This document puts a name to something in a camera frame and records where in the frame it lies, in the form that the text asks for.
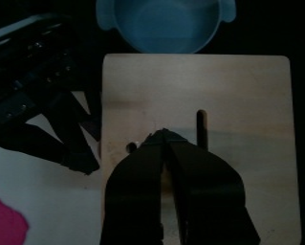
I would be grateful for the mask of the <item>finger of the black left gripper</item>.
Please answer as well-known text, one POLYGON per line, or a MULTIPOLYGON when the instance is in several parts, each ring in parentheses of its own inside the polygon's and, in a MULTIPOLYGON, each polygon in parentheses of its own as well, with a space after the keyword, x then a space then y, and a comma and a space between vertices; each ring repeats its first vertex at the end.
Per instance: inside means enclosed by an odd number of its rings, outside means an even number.
POLYGON ((0 127, 0 147, 57 164, 66 155, 63 145, 38 126, 26 123, 0 127))
POLYGON ((65 147, 61 164, 67 169, 89 175, 99 166, 75 121, 70 101, 71 98, 65 92, 53 95, 43 107, 43 115, 65 147))

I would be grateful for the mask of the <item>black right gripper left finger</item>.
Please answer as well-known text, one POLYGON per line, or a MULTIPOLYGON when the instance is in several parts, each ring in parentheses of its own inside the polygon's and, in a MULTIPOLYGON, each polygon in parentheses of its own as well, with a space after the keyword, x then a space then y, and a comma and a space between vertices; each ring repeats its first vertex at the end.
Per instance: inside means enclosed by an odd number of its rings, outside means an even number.
POLYGON ((106 180, 99 245, 163 245, 161 172, 163 132, 150 134, 106 180))

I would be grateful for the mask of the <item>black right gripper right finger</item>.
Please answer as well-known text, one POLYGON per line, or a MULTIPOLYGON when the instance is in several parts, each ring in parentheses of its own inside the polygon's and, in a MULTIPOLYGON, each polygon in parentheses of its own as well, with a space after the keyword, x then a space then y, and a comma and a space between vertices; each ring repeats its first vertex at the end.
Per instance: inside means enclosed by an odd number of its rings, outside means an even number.
POLYGON ((170 131, 165 144, 181 245, 259 245, 235 170, 170 131))

